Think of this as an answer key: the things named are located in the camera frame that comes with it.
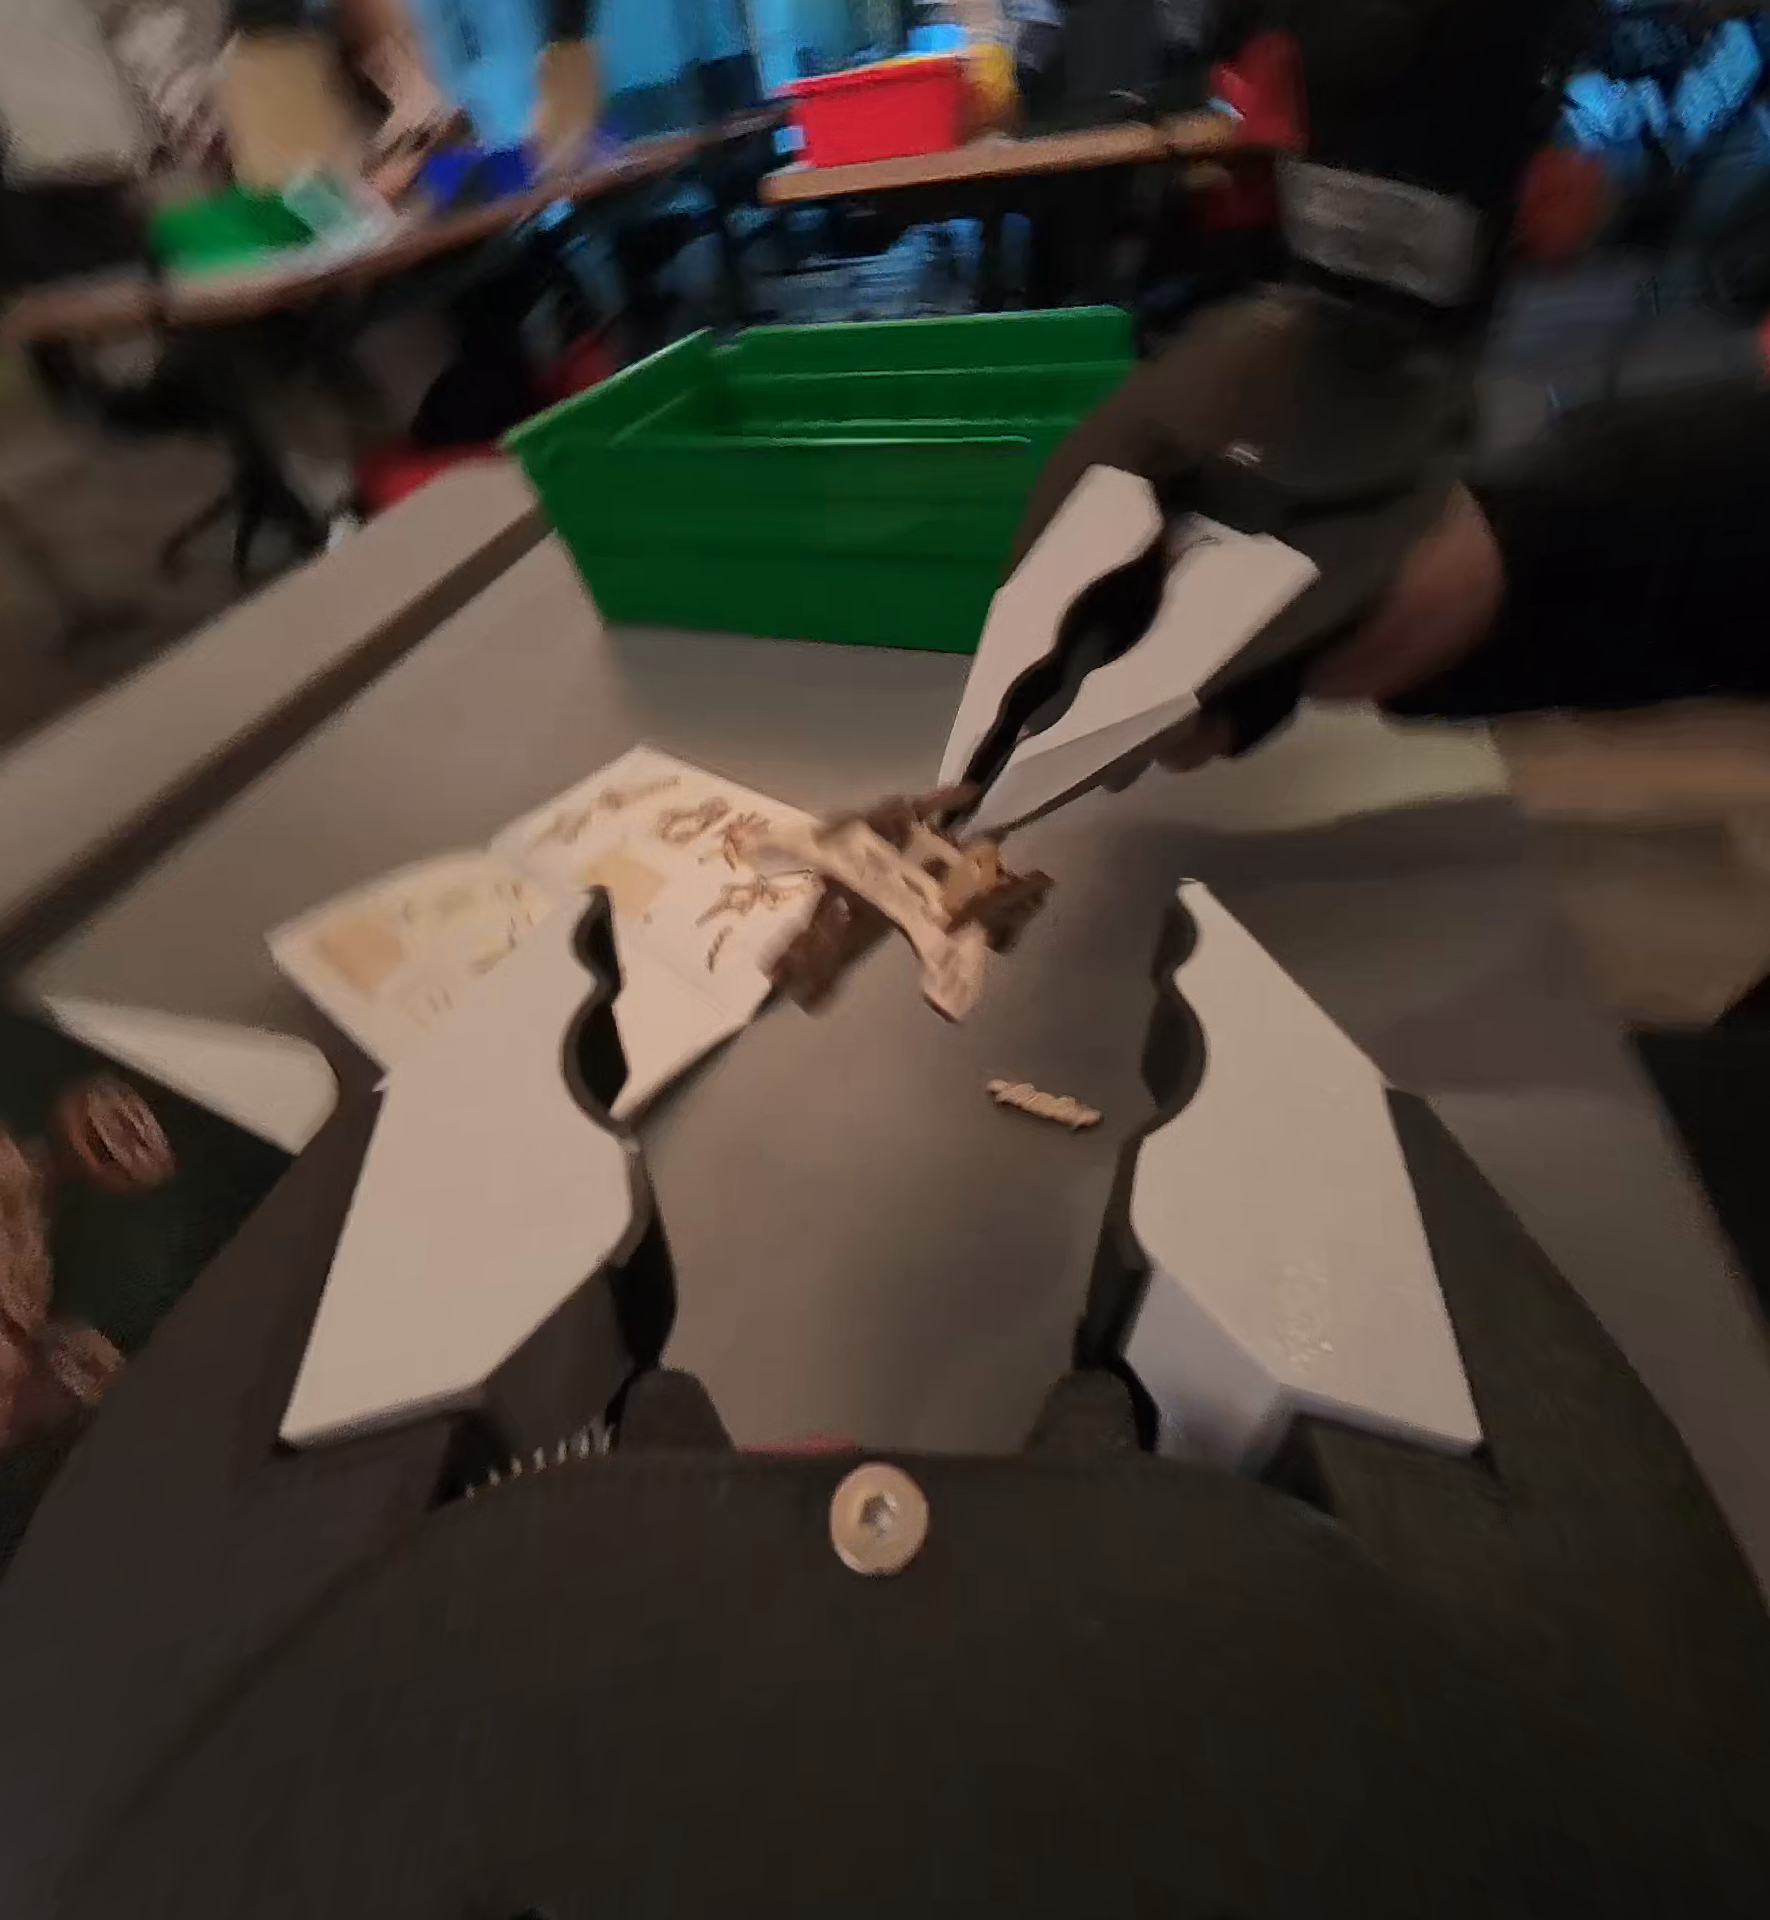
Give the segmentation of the red plastic bin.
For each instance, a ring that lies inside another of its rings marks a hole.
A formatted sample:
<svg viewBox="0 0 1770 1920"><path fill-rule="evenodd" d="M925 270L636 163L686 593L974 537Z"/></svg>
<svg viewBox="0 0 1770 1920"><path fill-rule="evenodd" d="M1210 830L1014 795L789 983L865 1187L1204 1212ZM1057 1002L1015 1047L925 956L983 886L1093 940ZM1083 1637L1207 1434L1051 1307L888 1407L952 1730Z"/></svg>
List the red plastic bin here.
<svg viewBox="0 0 1770 1920"><path fill-rule="evenodd" d="M918 53L777 90L805 168L826 172L950 154L969 136L965 53Z"/></svg>

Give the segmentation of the brown background table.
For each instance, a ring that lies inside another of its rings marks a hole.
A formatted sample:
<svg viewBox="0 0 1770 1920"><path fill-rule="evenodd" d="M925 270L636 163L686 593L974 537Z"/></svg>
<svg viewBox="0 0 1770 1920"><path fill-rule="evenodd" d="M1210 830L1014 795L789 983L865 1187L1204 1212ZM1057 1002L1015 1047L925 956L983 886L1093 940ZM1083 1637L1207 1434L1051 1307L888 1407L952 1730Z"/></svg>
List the brown background table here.
<svg viewBox="0 0 1770 1920"><path fill-rule="evenodd" d="M830 168L788 165L761 179L766 209L794 209L851 197L952 192L1025 179L1227 157L1246 144L1244 124L1227 115L1195 111L1155 121L1112 122L1035 136L981 136L952 152Z"/></svg>
<svg viewBox="0 0 1770 1920"><path fill-rule="evenodd" d="M639 138L597 162L555 170L517 195L461 213L400 217L347 251L286 252L236 275L112 274L58 280L8 303L0 317L0 340L13 347L86 344L146 331L240 326L296 313L493 242L548 210L574 214L677 177L715 154L774 133L781 122L782 109L764 107L703 129Z"/></svg>

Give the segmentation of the wooden model assembly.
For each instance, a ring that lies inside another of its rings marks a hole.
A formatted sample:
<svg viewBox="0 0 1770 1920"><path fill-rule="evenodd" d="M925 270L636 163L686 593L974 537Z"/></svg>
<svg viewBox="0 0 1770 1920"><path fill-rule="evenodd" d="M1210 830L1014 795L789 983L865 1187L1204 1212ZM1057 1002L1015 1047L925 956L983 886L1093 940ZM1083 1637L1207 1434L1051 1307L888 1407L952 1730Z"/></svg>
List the wooden model assembly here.
<svg viewBox="0 0 1770 1920"><path fill-rule="evenodd" d="M945 788L752 837L761 876L813 886L807 919L764 962L774 994L820 1011L872 948L900 940L925 1007L966 1021L993 958L1018 946L1054 890L1052 876L1012 866L998 837L962 835L972 801L972 788Z"/></svg>

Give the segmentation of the instruction booklet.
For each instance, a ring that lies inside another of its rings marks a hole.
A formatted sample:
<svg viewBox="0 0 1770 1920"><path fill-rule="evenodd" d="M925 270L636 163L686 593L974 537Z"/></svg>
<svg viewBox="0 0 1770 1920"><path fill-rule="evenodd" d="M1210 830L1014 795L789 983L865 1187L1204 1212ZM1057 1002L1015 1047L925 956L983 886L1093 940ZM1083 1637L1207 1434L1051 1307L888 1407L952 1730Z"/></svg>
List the instruction booklet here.
<svg viewBox="0 0 1770 1920"><path fill-rule="evenodd" d="M786 803L634 747L499 830L483 851L383 876L268 935L277 973L379 1069L392 1069L538 923L601 889L623 989L613 1015L629 1078L611 1113L641 1115L764 1006L769 955L818 889L761 873L748 849L801 824Z"/></svg>

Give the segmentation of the brown patterned object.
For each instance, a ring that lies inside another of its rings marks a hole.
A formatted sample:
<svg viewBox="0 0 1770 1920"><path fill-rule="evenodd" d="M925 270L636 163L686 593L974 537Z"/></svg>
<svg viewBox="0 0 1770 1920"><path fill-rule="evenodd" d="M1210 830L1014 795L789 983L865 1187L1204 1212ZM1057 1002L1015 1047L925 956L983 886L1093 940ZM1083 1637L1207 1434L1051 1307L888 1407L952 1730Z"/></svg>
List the brown patterned object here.
<svg viewBox="0 0 1770 1920"><path fill-rule="evenodd" d="M55 1191L86 1183L132 1199L175 1169L153 1108L114 1075L65 1089L38 1139L0 1120L0 1453L94 1409L123 1367L101 1332L55 1308Z"/></svg>

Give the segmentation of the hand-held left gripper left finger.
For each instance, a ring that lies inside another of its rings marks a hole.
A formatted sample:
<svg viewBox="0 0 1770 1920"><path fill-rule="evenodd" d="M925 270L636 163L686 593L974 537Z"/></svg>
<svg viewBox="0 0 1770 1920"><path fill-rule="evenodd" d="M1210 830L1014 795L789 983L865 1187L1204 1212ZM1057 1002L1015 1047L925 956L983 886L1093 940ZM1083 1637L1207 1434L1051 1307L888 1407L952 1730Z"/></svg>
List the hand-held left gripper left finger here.
<svg viewBox="0 0 1770 1920"><path fill-rule="evenodd" d="M570 1447L658 1364L677 1276L613 1113L622 983L596 886L389 1070L283 1443L450 1416L491 1447Z"/></svg>

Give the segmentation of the green plastic tray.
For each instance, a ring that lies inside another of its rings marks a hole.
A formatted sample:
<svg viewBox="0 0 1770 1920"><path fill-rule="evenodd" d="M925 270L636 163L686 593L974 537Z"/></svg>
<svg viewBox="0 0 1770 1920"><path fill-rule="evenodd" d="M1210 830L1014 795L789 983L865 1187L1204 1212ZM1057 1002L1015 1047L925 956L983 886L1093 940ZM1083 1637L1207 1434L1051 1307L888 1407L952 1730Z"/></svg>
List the green plastic tray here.
<svg viewBox="0 0 1770 1920"><path fill-rule="evenodd" d="M343 179L305 173L275 187L226 187L154 209L146 251L161 275L233 275L288 256L344 248L387 214Z"/></svg>

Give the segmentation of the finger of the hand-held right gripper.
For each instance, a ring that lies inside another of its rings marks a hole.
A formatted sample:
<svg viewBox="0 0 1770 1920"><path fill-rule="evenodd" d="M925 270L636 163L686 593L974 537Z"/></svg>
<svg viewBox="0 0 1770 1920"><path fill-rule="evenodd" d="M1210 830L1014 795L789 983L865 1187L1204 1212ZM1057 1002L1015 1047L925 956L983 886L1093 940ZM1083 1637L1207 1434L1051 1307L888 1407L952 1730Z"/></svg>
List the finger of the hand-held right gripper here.
<svg viewBox="0 0 1770 1920"><path fill-rule="evenodd" d="M941 788L987 797L1025 723L1065 681L1073 629L1093 591L1156 575L1163 507L1152 484L1091 468L993 591L937 766Z"/></svg>
<svg viewBox="0 0 1770 1920"><path fill-rule="evenodd" d="M1003 837L1124 777L1198 715L1201 695L1257 668L1257 644L1321 582L1316 561L1264 535L1163 524L1156 575L1093 591L1076 611L1059 694L1025 723L969 830Z"/></svg>

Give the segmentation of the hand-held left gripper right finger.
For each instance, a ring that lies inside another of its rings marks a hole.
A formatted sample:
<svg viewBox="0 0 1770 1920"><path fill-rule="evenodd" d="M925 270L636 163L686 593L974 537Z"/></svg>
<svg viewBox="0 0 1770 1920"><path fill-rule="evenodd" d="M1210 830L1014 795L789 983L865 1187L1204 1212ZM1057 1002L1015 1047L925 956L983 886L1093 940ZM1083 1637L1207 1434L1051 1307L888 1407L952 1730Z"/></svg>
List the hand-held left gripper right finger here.
<svg viewBox="0 0 1770 1920"><path fill-rule="evenodd" d="M1443 1458L1483 1423L1381 1070L1198 880L1155 962L1080 1358L1150 1450L1261 1476L1302 1421Z"/></svg>

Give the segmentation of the person's right hand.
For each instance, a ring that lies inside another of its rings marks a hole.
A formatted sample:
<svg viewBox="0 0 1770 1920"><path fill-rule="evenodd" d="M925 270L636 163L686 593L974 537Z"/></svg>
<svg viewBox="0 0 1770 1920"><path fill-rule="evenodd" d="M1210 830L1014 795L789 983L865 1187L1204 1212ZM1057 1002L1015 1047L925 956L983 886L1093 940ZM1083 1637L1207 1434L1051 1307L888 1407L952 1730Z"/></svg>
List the person's right hand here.
<svg viewBox="0 0 1770 1920"><path fill-rule="evenodd" d="M1327 706L1382 707L1465 660L1496 622L1504 565L1493 524L1465 484L1359 631L1324 655L1302 692Z"/></svg>

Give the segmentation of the green plastic bin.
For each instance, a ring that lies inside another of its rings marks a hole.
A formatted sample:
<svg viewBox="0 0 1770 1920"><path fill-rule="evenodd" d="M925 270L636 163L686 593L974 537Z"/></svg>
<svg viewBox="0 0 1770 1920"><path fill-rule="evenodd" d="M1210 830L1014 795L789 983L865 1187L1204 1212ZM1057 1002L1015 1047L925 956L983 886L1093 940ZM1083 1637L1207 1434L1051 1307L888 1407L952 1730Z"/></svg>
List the green plastic bin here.
<svg viewBox="0 0 1770 1920"><path fill-rule="evenodd" d="M1135 347L1114 306L706 328L502 451L609 629L969 657L1046 459Z"/></svg>

